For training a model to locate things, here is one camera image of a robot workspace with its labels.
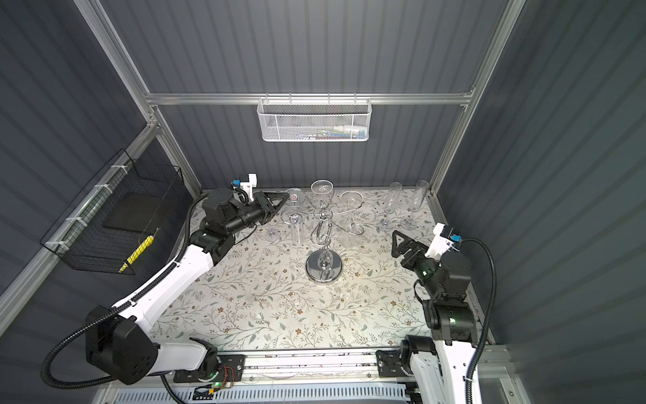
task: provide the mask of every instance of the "black cable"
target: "black cable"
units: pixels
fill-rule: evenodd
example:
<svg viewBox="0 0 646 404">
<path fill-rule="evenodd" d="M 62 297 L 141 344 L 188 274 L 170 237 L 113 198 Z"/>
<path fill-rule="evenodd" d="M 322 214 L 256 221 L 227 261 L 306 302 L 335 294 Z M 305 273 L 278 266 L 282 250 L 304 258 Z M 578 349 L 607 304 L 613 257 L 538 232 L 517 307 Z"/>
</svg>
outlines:
<svg viewBox="0 0 646 404">
<path fill-rule="evenodd" d="M 213 397 L 211 390 L 213 390 L 213 392 L 215 393 L 215 389 L 212 385 L 197 386 L 193 390 L 193 396 L 191 399 L 210 399 L 211 397 Z"/>
<path fill-rule="evenodd" d="M 175 401 L 177 404 L 186 404 L 181 398 L 175 394 L 174 391 L 172 391 L 170 384 L 168 384 L 168 380 L 166 380 L 166 375 L 160 375 L 161 382 L 163 383 L 164 388 L 168 392 L 168 394 L 171 396 L 172 400 Z"/>
<path fill-rule="evenodd" d="M 466 369 L 466 376 L 464 377 L 464 393 L 466 394 L 466 404 L 472 404 L 474 402 L 473 394 L 472 394 L 472 378 L 474 376 L 475 366 L 478 364 L 478 361 L 480 360 L 480 356 L 483 354 L 483 351 L 485 350 L 485 343 L 486 343 L 487 335 L 489 334 L 489 320 L 491 317 L 491 312 L 494 309 L 494 302 L 495 302 L 496 278 L 495 278 L 494 258 L 492 257 L 491 251 L 484 244 L 484 242 L 478 239 L 471 239 L 471 238 L 462 239 L 462 242 L 465 242 L 465 241 L 472 241 L 480 245 L 480 247 L 482 247 L 484 252 L 486 253 L 487 258 L 489 258 L 489 265 L 491 266 L 491 294 L 489 295 L 489 303 L 487 304 L 486 312 L 484 313 L 485 317 L 483 321 L 483 329 L 480 333 L 480 340 L 478 341 L 478 346 L 475 349 L 473 357 L 471 358 L 471 362 L 469 362 L 469 367 Z"/>
<path fill-rule="evenodd" d="M 233 190 L 238 193 L 238 196 L 240 197 L 240 201 L 245 204 L 249 205 L 249 195 L 240 187 L 233 187 Z"/>
<path fill-rule="evenodd" d="M 235 246 L 235 245 L 237 245 L 237 244 L 240 244 L 240 243 L 241 243 L 241 242 L 243 242 L 244 240 L 246 240 L 246 239 L 248 239 L 249 237 L 251 237 L 251 235 L 253 234 L 253 232 L 254 232 L 254 231 L 256 231 L 256 229 L 257 229 L 257 228 L 258 228 L 258 224 L 256 223 L 256 224 L 254 224 L 254 226 L 253 226 L 253 230 L 251 230 L 251 233 L 247 234 L 244 238 L 240 239 L 240 241 L 236 241 L 236 243 L 235 243 L 235 244 L 233 244 L 233 245 Z"/>
<path fill-rule="evenodd" d="M 184 257 L 184 254 L 186 253 L 186 249 L 189 247 L 189 239 L 191 237 L 191 216 L 193 215 L 193 210 L 195 209 L 197 204 L 206 197 L 207 197 L 207 194 L 204 194 L 199 198 L 197 198 L 196 200 L 194 200 L 193 203 L 191 204 L 191 207 L 189 208 L 189 212 L 186 215 L 186 232 L 184 233 L 184 242 L 182 243 L 182 248 L 180 248 L 180 252 L 177 254 L 174 261 L 170 265 L 168 265 L 168 267 L 164 270 L 164 272 L 159 274 L 157 278 L 155 278 L 151 283 L 146 285 L 144 289 L 142 289 L 141 291 L 139 291 L 139 293 L 133 296 L 131 300 L 127 301 L 126 303 L 123 303 L 119 307 L 112 308 L 112 310 L 109 313 L 99 317 L 98 319 L 94 320 L 90 324 L 86 324 L 85 326 L 79 328 L 75 332 L 72 332 L 61 342 L 56 344 L 54 348 L 52 348 L 52 350 L 47 354 L 47 356 L 45 356 L 45 359 L 43 360 L 43 365 L 41 366 L 40 374 L 41 374 L 41 379 L 45 382 L 46 385 L 54 388 L 62 388 L 64 390 L 68 390 L 73 388 L 92 387 L 92 386 L 96 386 L 96 385 L 100 385 L 103 383 L 108 383 L 110 381 L 116 380 L 116 377 L 112 377 L 112 376 L 105 376 L 105 377 L 100 377 L 98 379 L 91 379 L 91 380 L 84 380 L 84 381 L 59 380 L 52 375 L 52 369 L 51 369 L 52 362 L 54 361 L 54 358 L 59 354 L 59 352 L 62 351 L 63 348 L 65 348 L 73 340 L 85 334 L 85 332 L 87 332 L 87 330 L 89 330 L 90 328 L 117 316 L 120 312 L 130 307 L 132 305 L 132 302 L 136 302 L 139 299 L 141 299 L 146 293 L 151 291 L 164 278 L 166 278 L 168 274 L 170 274 L 170 272 L 177 266 L 177 262 Z"/>
<path fill-rule="evenodd" d="M 416 287 L 418 284 L 422 284 L 422 282 L 420 282 L 420 281 L 419 281 L 419 279 L 417 279 L 417 280 L 415 281 L 415 283 L 413 283 L 413 294 L 415 295 L 415 298 L 417 299 L 417 301 L 419 302 L 419 304 L 422 304 L 422 305 L 423 305 L 424 303 L 422 303 L 422 299 L 420 299 L 419 295 L 417 294 L 417 290 L 415 289 L 415 287 Z"/>
</svg>

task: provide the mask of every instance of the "vent grille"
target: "vent grille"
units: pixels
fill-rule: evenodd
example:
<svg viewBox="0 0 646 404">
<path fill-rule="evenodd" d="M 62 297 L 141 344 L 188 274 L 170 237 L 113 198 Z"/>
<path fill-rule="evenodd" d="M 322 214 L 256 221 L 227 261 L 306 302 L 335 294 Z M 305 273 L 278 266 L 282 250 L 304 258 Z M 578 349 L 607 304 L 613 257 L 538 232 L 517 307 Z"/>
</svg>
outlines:
<svg viewBox="0 0 646 404">
<path fill-rule="evenodd" d="M 405 386 L 397 383 L 337 383 L 308 385 L 234 386 L 217 392 L 212 399 L 190 399 L 194 387 L 174 387 L 173 391 L 188 403 L 263 403 L 269 401 L 334 401 L 379 399 L 406 401 Z M 174 401 L 163 387 L 120 389 L 115 404 L 171 404 Z"/>
</svg>

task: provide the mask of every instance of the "wire basket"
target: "wire basket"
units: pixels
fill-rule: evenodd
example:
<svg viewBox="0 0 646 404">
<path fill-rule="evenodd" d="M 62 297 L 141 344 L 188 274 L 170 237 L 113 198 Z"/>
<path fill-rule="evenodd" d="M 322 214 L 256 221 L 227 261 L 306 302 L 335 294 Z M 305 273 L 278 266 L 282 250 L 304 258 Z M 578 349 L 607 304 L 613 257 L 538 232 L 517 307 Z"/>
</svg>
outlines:
<svg viewBox="0 0 646 404">
<path fill-rule="evenodd" d="M 365 142 L 372 105 L 258 102 L 262 139 L 267 142 Z"/>
<path fill-rule="evenodd" d="M 45 241 L 49 231 L 41 245 L 72 269 L 129 275 L 172 248 L 191 203 L 178 167 L 128 160 L 95 187 L 85 208 L 65 219 L 67 231 Z"/>
</svg>

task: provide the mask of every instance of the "white mesh basket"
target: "white mesh basket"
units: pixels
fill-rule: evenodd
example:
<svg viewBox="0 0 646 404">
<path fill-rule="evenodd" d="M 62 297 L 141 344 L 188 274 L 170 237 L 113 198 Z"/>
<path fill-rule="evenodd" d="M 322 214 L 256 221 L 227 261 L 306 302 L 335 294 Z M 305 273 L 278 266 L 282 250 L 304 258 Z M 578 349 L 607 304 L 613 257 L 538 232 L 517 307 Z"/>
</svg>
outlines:
<svg viewBox="0 0 646 404">
<path fill-rule="evenodd" d="M 262 139 L 267 142 L 364 142 L 368 140 L 370 100 L 349 104 L 258 102 Z"/>
</svg>

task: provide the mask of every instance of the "black pad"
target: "black pad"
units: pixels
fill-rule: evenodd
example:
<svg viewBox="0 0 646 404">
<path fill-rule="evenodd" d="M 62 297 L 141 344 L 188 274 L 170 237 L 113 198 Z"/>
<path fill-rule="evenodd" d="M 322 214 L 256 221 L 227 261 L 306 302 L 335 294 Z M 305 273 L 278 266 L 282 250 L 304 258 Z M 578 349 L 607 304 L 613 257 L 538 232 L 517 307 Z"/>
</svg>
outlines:
<svg viewBox="0 0 646 404">
<path fill-rule="evenodd" d="M 128 192 L 103 222 L 104 228 L 143 233 L 161 198 Z"/>
</svg>

